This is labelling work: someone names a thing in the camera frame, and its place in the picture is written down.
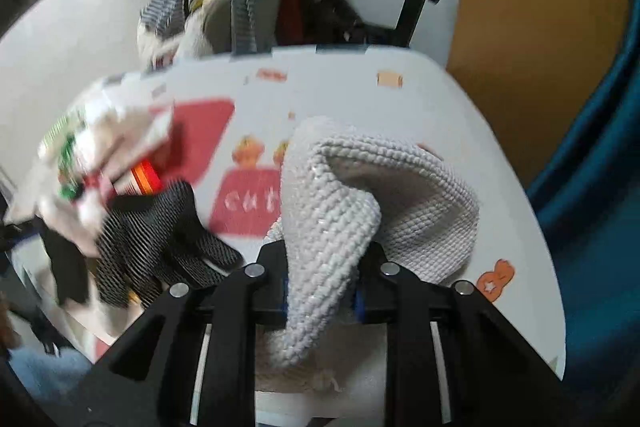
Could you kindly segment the black mesh sock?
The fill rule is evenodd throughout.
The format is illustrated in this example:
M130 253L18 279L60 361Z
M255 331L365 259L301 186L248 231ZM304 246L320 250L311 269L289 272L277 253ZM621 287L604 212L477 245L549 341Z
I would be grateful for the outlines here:
M113 197L96 247L96 288L114 308L126 308L130 293L147 308L166 286L215 286L243 261L201 224L192 186L180 179L156 194Z

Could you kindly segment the pink knitted cloth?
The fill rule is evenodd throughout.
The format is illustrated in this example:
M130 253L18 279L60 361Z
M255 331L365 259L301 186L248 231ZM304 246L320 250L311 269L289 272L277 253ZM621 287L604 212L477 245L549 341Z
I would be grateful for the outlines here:
M266 236L285 246L288 317L259 343L259 360L288 369L308 357L371 243L440 283L469 261L479 223L472 188L428 150L328 117L304 120L288 141L280 216Z

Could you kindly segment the white plastic bag bundle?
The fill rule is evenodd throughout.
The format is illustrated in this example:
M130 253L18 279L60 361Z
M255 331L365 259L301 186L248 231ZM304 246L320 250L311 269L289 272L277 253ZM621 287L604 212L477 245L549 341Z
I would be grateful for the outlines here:
M42 138L4 222L38 218L88 258L99 257L113 183L168 143L175 107L124 103L106 88L80 96Z

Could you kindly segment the blue curtain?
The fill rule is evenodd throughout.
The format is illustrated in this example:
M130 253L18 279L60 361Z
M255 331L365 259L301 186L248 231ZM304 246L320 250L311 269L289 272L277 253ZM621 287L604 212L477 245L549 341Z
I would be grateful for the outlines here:
M558 277L563 383L584 426L639 422L639 0L622 43L527 190Z

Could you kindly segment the patterned table mat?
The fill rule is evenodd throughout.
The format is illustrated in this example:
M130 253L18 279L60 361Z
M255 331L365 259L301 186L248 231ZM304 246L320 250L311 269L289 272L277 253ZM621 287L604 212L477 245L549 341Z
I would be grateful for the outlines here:
M292 249L294 315L260 338L257 386L291 392L364 357L346 291L369 239L430 283L466 277L557 374L565 320L546 241L486 120L430 58L395 48L209 57L93 83L75 108L160 113L167 179L254 260Z

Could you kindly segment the chair with clothes pile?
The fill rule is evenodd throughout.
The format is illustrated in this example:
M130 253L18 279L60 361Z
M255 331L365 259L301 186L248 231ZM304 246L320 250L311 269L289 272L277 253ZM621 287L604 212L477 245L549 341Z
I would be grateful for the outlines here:
M189 4L186 26L167 39L144 29L139 17L137 47L143 69L162 69L214 54L244 55L231 51L229 3L213 0L211 6L202 8L202 1ZM297 46L304 42L299 0L256 0L255 15L257 51L247 54L268 53L274 46Z

